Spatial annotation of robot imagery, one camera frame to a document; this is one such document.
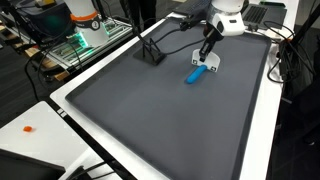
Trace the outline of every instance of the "black cable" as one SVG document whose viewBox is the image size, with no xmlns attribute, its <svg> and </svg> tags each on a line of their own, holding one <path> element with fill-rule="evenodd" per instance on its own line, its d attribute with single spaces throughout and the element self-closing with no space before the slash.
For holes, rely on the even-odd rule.
<svg viewBox="0 0 320 180">
<path fill-rule="evenodd" d="M 285 37 L 284 35 L 282 35 L 281 33 L 273 30 L 268 24 L 269 23 L 273 23 L 279 26 L 282 26 L 284 28 L 286 28 L 287 30 L 289 30 L 291 32 L 291 35 L 289 37 Z M 307 58 L 307 62 L 305 62 L 305 59 L 302 57 L 302 55 L 299 53 L 299 51 L 293 47 L 293 45 L 290 43 L 290 41 L 288 40 L 288 38 L 290 38 L 291 36 L 294 36 L 294 33 L 292 30 L 290 30 L 288 27 L 273 22 L 273 21 L 266 21 L 264 22 L 264 25 L 270 29 L 271 31 L 273 31 L 274 33 L 278 34 L 279 36 L 283 37 L 283 41 L 279 44 L 279 60 L 275 63 L 275 65 L 269 70 L 267 76 L 268 79 L 272 82 L 276 82 L 276 83 L 286 83 L 289 81 L 292 81 L 293 79 L 297 78 L 300 74 L 301 74 L 301 65 L 304 65 L 308 71 L 310 73 L 312 73 L 312 75 L 316 75 L 315 71 L 313 70 L 313 66 L 312 63 L 310 61 L 310 57 L 307 54 L 307 52 L 305 51 L 305 49 L 299 44 L 299 46 L 301 47 L 300 49 L 303 50 L 306 58 Z M 293 62 L 292 58 L 293 55 L 296 55 L 298 57 L 298 61 L 297 62 Z M 282 69 L 282 71 L 285 72 L 280 72 L 280 76 L 282 77 L 283 81 L 275 81 L 270 77 L 271 72 L 275 69 L 275 67 L 277 65 L 280 64 L 280 71 Z"/>
<path fill-rule="evenodd" d="M 31 86 L 32 86 L 32 90 L 33 90 L 34 97 L 36 98 L 37 102 L 40 102 L 39 97 L 38 97 L 38 94 L 37 94 L 36 87 L 35 87 L 35 85 L 34 85 L 34 83 L 33 83 L 33 81 L 32 81 L 32 78 L 31 78 L 29 72 L 28 72 L 28 65 L 29 65 L 29 63 L 31 62 L 31 60 L 33 59 L 33 57 L 36 56 L 37 54 L 38 54 L 38 53 L 34 54 L 33 56 L 31 56 L 31 57 L 28 59 L 27 63 L 24 65 L 24 72 L 26 73 L 26 75 L 27 75 L 27 77 L 28 77 L 28 79 L 29 79 L 29 81 L 30 81 L 30 84 L 31 84 Z"/>
<path fill-rule="evenodd" d="M 164 39 L 165 37 L 167 37 L 168 35 L 170 35 L 170 34 L 172 34 L 172 33 L 174 33 L 174 32 L 178 32 L 178 31 L 181 31 L 181 29 L 180 29 L 180 28 L 178 28 L 178 29 L 173 29 L 173 30 L 167 32 L 166 34 L 164 34 L 164 35 L 163 35 L 162 37 L 160 37 L 158 40 L 154 41 L 154 43 L 158 43 L 158 42 L 160 42 L 162 39 Z"/>
<path fill-rule="evenodd" d="M 49 52 L 54 48 L 54 46 L 59 42 L 59 40 L 57 40 L 48 50 L 47 52 L 43 55 L 43 57 L 41 58 L 41 60 L 39 61 L 39 65 L 38 65 L 38 68 L 37 68 L 37 77 L 38 77 L 38 80 L 40 82 L 40 85 L 47 90 L 47 87 L 43 84 L 41 78 L 40 78 L 40 69 L 41 69 L 41 66 L 42 66 L 42 63 L 43 61 L 46 59 L 47 55 L 49 54 Z"/>
<path fill-rule="evenodd" d="M 47 89 L 47 87 L 42 83 L 42 80 L 40 78 L 40 69 L 41 69 L 41 66 L 42 66 L 42 63 L 43 61 L 45 60 L 46 56 L 50 53 L 50 51 L 55 47 L 55 45 L 57 45 L 57 43 L 60 41 L 60 39 L 63 37 L 63 35 L 69 30 L 69 26 L 71 26 L 71 21 L 69 21 L 66 29 L 61 33 L 59 34 L 58 36 L 54 37 L 53 39 L 56 40 L 56 42 L 54 42 L 52 44 L 52 46 L 47 50 L 47 52 L 44 54 L 44 56 L 42 57 L 42 59 L 40 60 L 39 62 L 39 65 L 38 65 L 38 68 L 37 68 L 37 77 L 38 77 L 38 80 L 41 84 L 41 86 L 44 88 L 44 89 Z"/>
<path fill-rule="evenodd" d="M 99 164 L 96 164 L 96 165 L 94 165 L 94 166 L 91 166 L 91 167 L 89 167 L 88 169 L 85 169 L 85 170 L 83 170 L 82 172 L 79 172 L 78 174 L 76 174 L 76 175 L 74 175 L 74 176 L 68 177 L 66 180 L 74 180 L 74 179 L 77 179 L 79 176 L 81 176 L 81 175 L 83 175 L 83 174 L 85 174 L 85 173 L 88 173 L 88 172 L 90 172 L 90 171 L 92 171 L 92 170 L 94 170 L 94 169 L 96 169 L 96 168 L 98 168 L 98 167 L 100 167 L 100 166 L 105 165 L 105 164 L 106 164 L 106 162 L 101 162 L 101 163 L 99 163 Z"/>
<path fill-rule="evenodd" d="M 22 38 L 21 38 L 20 27 L 18 26 L 18 22 L 17 22 L 16 18 L 13 18 L 13 20 L 14 20 L 14 24 L 16 25 L 17 30 L 18 30 L 18 36 L 19 36 L 20 42 L 23 43 Z"/>
<path fill-rule="evenodd" d="M 285 37 L 285 36 L 282 35 L 281 33 L 273 30 L 273 29 L 271 28 L 271 26 L 268 26 L 268 25 L 267 25 L 267 23 L 273 23 L 273 24 L 276 24 L 276 25 L 278 25 L 278 26 L 284 27 L 284 28 L 286 28 L 288 31 L 290 31 L 291 35 L 290 35 L 289 37 Z M 290 28 L 288 28 L 287 26 L 285 26 L 285 25 L 283 25 L 283 24 L 280 24 L 280 23 L 277 23 L 277 22 L 273 22 L 273 21 L 264 21 L 263 24 L 264 24 L 270 31 L 273 31 L 274 33 L 276 33 L 276 34 L 278 34 L 279 36 L 283 37 L 283 39 L 288 39 L 288 38 L 290 38 L 291 36 L 294 36 L 294 32 L 293 32 Z"/>
<path fill-rule="evenodd" d="M 111 20 L 113 21 L 113 23 L 116 24 L 116 25 L 119 25 L 119 24 L 114 20 L 114 18 L 112 17 L 111 8 L 110 8 L 109 3 L 108 3 L 106 0 L 103 0 L 103 2 L 104 2 L 104 3 L 107 5 L 107 7 L 108 7 L 108 10 L 109 10 L 109 13 L 110 13 L 109 17 L 111 18 Z"/>
<path fill-rule="evenodd" d="M 110 174 L 113 174 L 113 173 L 115 173 L 115 172 L 112 171 L 112 172 L 106 173 L 106 174 L 104 174 L 104 175 L 94 177 L 94 178 L 92 178 L 92 179 L 93 179 L 93 180 L 94 180 L 94 179 L 100 179 L 100 178 L 102 178 L 102 177 L 109 176 Z"/>
<path fill-rule="evenodd" d="M 167 53 L 163 53 L 163 54 L 165 54 L 165 55 L 170 55 L 170 54 L 177 53 L 177 52 L 179 52 L 179 51 L 181 51 L 181 50 L 183 50 L 183 49 L 185 49 L 185 48 L 187 48 L 187 47 L 189 47 L 189 46 L 192 46 L 192 45 L 201 43 L 201 42 L 203 42 L 204 40 L 205 40 L 205 38 L 203 38 L 203 39 L 201 39 L 201 40 L 199 40 L 199 41 L 196 41 L 196 42 L 187 44 L 187 45 L 185 45 L 185 46 L 183 46 L 183 47 L 181 47 L 181 48 L 179 48 L 179 49 L 177 49 L 177 50 L 175 50 L 175 51 L 171 51 L 171 52 L 167 52 Z"/>
<path fill-rule="evenodd" d="M 83 72 L 82 62 L 81 62 L 81 60 L 80 60 L 80 56 L 79 56 L 77 50 L 73 47 L 73 45 L 72 45 L 71 43 L 69 43 L 68 41 L 67 41 L 67 43 L 69 44 L 69 46 L 71 46 L 71 48 L 73 49 L 73 51 L 76 53 L 76 56 L 77 56 L 77 58 L 78 58 L 78 62 L 79 62 L 80 69 L 81 69 L 81 71 Z"/>
<path fill-rule="evenodd" d="M 274 44 L 279 44 L 279 42 L 277 42 L 275 39 L 273 39 L 273 38 L 271 38 L 271 37 L 269 37 L 269 36 L 267 36 L 267 35 L 265 35 L 265 34 L 263 34 L 263 33 L 261 33 L 261 32 L 256 31 L 256 32 L 254 32 L 254 33 L 258 33 L 258 34 L 260 34 L 260 35 L 263 35 L 263 36 L 265 36 L 265 37 L 270 38 L 270 39 L 272 40 L 272 43 L 274 43 Z"/>
</svg>

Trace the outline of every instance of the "orange item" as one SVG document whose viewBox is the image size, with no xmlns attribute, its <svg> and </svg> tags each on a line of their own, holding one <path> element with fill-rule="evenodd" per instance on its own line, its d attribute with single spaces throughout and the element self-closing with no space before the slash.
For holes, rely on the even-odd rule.
<svg viewBox="0 0 320 180">
<path fill-rule="evenodd" d="M 73 14 L 70 14 L 71 19 L 74 21 L 87 21 L 87 20 L 95 18 L 97 15 L 98 15 L 97 11 L 93 12 L 92 14 L 89 14 L 88 16 L 78 16 L 77 17 Z"/>
<path fill-rule="evenodd" d="M 32 127 L 31 127 L 31 126 L 25 126 L 25 127 L 23 128 L 23 131 L 31 132 L 31 131 L 32 131 Z"/>
</svg>

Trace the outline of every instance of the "small orange object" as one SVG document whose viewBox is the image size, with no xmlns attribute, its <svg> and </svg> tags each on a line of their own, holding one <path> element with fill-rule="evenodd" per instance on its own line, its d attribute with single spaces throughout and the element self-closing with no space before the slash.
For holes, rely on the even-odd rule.
<svg viewBox="0 0 320 180">
<path fill-rule="evenodd" d="M 32 131 L 32 127 L 31 127 L 31 126 L 25 126 L 25 127 L 23 128 L 23 131 L 31 132 L 31 131 Z"/>
</svg>

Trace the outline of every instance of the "black bracket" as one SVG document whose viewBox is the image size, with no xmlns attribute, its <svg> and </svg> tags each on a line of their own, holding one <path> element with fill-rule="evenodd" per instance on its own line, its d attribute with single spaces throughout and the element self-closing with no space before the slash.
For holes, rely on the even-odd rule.
<svg viewBox="0 0 320 180">
<path fill-rule="evenodd" d="M 166 54 L 160 52 L 160 49 L 152 38 L 150 38 L 149 44 L 143 43 L 142 48 L 133 55 L 133 57 L 150 63 L 154 66 L 159 65 L 166 56 Z"/>
</svg>

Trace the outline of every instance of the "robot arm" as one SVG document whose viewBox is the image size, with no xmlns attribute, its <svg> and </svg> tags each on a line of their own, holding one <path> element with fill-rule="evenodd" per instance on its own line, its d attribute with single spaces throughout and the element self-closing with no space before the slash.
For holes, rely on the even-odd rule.
<svg viewBox="0 0 320 180">
<path fill-rule="evenodd" d="M 85 47 L 97 47 L 109 40 L 104 24 L 91 0 L 64 0 L 71 11 L 71 19 L 76 24 Z"/>
<path fill-rule="evenodd" d="M 192 64 L 199 66 L 187 79 L 194 83 L 205 71 L 217 72 L 220 58 L 211 52 L 217 41 L 224 36 L 237 36 L 245 31 L 241 9 L 244 0 L 212 0 L 207 13 L 207 22 L 203 34 L 206 40 L 201 49 L 193 51 Z"/>
<path fill-rule="evenodd" d="M 237 36 L 245 31 L 241 17 L 244 0 L 212 0 L 204 29 L 206 40 L 199 51 L 200 61 L 204 62 L 216 41 L 224 36 Z"/>
<path fill-rule="evenodd" d="M 241 17 L 244 0 L 212 0 L 208 15 L 207 27 L 219 31 L 222 36 L 237 36 L 244 33 L 245 27 Z"/>
</svg>

